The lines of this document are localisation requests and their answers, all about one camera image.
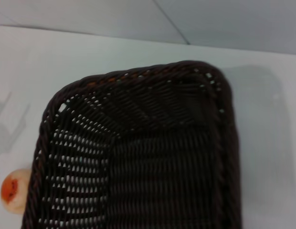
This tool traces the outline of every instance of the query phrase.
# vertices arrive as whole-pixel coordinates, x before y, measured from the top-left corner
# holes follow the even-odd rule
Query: peach
[[[18,169],[10,173],[1,185],[1,202],[5,209],[14,214],[23,214],[26,206],[29,169]]]

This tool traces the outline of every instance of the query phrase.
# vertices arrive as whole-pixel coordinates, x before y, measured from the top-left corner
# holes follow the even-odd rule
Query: white tabletop
[[[63,86],[133,67],[201,60],[234,93],[245,229],[296,229],[296,56],[0,27],[0,185],[30,167],[42,112]],[[0,229],[21,216],[0,205]]]

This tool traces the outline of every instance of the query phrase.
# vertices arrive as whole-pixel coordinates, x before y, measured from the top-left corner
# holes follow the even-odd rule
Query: white table
[[[92,74],[181,60],[216,65],[233,88],[244,228],[296,229],[293,55],[0,27],[0,185],[12,170],[30,167],[42,112],[63,86]],[[21,217],[0,205],[0,229],[20,225]]]

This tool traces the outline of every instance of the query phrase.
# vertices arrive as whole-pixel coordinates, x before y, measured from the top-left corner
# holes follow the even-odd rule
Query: wicker basket
[[[240,229],[222,73],[184,61],[89,76],[40,126],[23,229]]]

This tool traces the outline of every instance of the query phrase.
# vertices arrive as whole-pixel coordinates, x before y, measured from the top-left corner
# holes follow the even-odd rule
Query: woven rattan
[[[204,62],[94,75],[42,116],[22,229],[240,229],[231,89]]]

